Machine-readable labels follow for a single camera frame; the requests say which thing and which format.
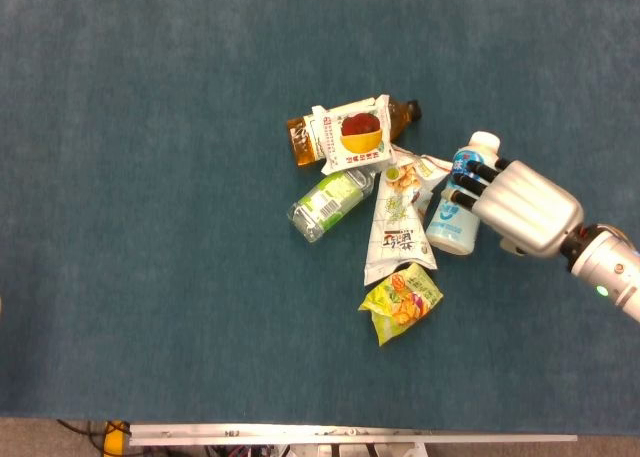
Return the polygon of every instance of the barcode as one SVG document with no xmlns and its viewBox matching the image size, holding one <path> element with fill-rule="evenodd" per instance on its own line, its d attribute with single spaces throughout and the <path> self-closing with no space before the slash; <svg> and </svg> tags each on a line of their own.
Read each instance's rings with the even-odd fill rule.
<svg viewBox="0 0 640 457">
<path fill-rule="evenodd" d="M 338 208 L 340 208 L 338 203 L 335 200 L 330 200 L 329 202 L 327 202 L 327 205 L 320 209 L 320 213 L 322 214 L 322 217 L 324 219 L 327 219 L 331 216 L 331 214 L 338 210 Z"/>
</svg>

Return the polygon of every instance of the yellow snack package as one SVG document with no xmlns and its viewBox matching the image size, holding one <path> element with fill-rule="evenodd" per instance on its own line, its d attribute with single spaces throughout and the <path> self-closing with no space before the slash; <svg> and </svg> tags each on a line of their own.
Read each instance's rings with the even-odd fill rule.
<svg viewBox="0 0 640 457">
<path fill-rule="evenodd" d="M 370 310 L 378 344 L 402 334 L 427 315 L 442 292 L 418 264 L 394 272 L 367 294 L 358 310 Z"/>
</svg>

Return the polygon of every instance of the amber liquid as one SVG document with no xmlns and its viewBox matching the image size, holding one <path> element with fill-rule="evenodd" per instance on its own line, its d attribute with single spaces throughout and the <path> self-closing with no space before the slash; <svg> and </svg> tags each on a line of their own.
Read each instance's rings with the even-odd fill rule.
<svg viewBox="0 0 640 457">
<path fill-rule="evenodd" d="M 391 119 L 391 141 L 394 141 L 402 131 L 411 123 L 411 113 L 409 105 L 396 102 L 389 98 L 389 117 Z M 303 117 L 297 117 L 287 121 L 289 140 L 296 164 L 299 167 L 312 164 L 321 160 L 322 157 L 316 155 L 311 144 L 311 136 L 304 123 Z"/>
</svg>

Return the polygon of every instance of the snack wrapper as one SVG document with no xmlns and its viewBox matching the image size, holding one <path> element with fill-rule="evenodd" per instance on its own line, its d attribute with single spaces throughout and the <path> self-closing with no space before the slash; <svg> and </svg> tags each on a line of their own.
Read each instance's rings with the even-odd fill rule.
<svg viewBox="0 0 640 457">
<path fill-rule="evenodd" d="M 418 264 L 384 279 L 367 294 L 358 310 L 371 311 L 378 344 L 405 332 L 442 299 L 442 292 Z"/>
<path fill-rule="evenodd" d="M 322 126 L 320 146 L 327 158 L 325 175 L 379 162 L 394 162 L 391 147 L 389 96 L 373 102 L 359 102 L 348 107 L 327 110 L 313 107 L 313 115 Z"/>
<path fill-rule="evenodd" d="M 364 284 L 380 280 L 406 262 L 437 269 L 423 222 L 433 189 L 451 163 L 395 147 L 398 160 L 381 173 L 369 236 Z"/>
</svg>

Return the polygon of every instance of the robotic hand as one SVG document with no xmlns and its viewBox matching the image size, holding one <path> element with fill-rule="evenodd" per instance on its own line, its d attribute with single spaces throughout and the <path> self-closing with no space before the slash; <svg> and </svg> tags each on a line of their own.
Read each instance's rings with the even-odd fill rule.
<svg viewBox="0 0 640 457">
<path fill-rule="evenodd" d="M 467 170 L 489 185 L 456 173 L 453 180 L 465 191 L 447 189 L 443 197 L 502 235 L 506 250 L 564 255 L 573 275 L 640 321 L 640 254 L 627 236 L 610 225 L 583 226 L 576 198 L 522 162 L 499 159 L 495 167 L 468 162 Z"/>
</svg>

